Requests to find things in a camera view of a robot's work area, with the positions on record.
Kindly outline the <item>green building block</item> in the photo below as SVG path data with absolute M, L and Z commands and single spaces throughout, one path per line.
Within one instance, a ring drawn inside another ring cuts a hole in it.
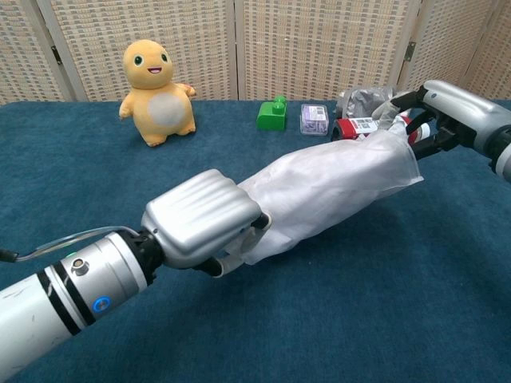
M 276 96 L 272 101 L 265 101 L 259 108 L 256 126 L 260 130 L 284 131 L 287 119 L 287 98 Z

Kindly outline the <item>woven folding screen panel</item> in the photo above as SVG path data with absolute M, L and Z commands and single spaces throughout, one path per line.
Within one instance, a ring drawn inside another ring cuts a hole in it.
M 79 101 L 119 101 L 122 57 L 134 41 L 160 43 L 173 79 L 200 100 L 237 98 L 234 0 L 36 0 Z
M 422 0 L 228 0 L 243 101 L 398 85 Z
M 443 80 L 511 101 L 511 0 L 406 0 L 399 90 Z
M 0 0 L 0 105 L 74 99 L 36 0 Z

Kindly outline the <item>grey foil packaging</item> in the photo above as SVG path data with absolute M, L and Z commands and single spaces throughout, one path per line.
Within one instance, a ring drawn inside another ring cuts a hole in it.
M 340 92 L 336 99 L 337 118 L 371 117 L 373 111 L 398 93 L 393 86 L 357 86 Z

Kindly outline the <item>red drink bottle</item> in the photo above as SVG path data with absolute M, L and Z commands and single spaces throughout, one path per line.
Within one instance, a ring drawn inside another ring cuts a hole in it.
M 336 140 L 364 140 L 379 128 L 379 121 L 370 117 L 339 118 L 333 124 L 331 141 Z M 407 133 L 408 143 L 416 144 L 431 134 L 427 123 L 421 124 L 415 131 Z

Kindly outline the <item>yellow plush dinosaur toy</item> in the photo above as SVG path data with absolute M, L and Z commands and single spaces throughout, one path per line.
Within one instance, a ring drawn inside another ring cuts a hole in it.
M 161 44 L 148 39 L 131 43 L 123 54 L 123 69 L 130 90 L 121 102 L 119 118 L 131 117 L 149 147 L 163 144 L 169 136 L 196 131 L 190 100 L 196 90 L 173 80 L 173 63 Z

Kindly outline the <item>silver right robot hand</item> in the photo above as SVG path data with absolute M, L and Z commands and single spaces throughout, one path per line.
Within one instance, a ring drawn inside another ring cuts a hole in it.
M 504 126 L 511 125 L 511 110 L 440 80 L 425 81 L 417 90 L 384 102 L 372 113 L 372 118 L 382 123 L 391 122 L 408 109 L 422 109 L 423 112 L 406 126 L 407 133 L 430 120 L 436 121 L 438 130 L 412 145 L 418 160 L 458 145 L 489 158 L 490 139 Z

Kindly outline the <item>small clear purple box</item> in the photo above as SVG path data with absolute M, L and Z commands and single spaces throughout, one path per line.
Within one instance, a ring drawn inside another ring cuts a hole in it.
M 301 104 L 300 132 L 308 136 L 326 136 L 329 116 L 326 105 Z

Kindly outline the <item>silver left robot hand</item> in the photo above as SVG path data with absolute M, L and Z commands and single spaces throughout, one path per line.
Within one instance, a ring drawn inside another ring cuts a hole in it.
M 141 226 L 151 232 L 174 269 L 221 278 L 266 234 L 271 216 L 217 169 L 193 176 L 146 204 Z

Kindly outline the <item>blue felt table cover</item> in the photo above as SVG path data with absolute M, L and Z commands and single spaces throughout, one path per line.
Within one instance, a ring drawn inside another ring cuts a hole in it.
M 116 102 L 0 105 L 0 248 L 106 225 L 217 168 L 244 180 L 322 136 L 262 132 L 255 101 L 195 101 L 196 133 L 149 148 Z M 455 148 L 423 181 L 291 251 L 144 292 L 12 383 L 511 383 L 511 184 Z

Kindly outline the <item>transparent bag with white contents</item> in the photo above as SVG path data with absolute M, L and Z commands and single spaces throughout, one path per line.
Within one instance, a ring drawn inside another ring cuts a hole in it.
M 405 121 L 362 140 L 337 140 L 290 152 L 240 183 L 271 226 L 234 247 L 255 264 L 351 217 L 378 199 L 422 181 Z

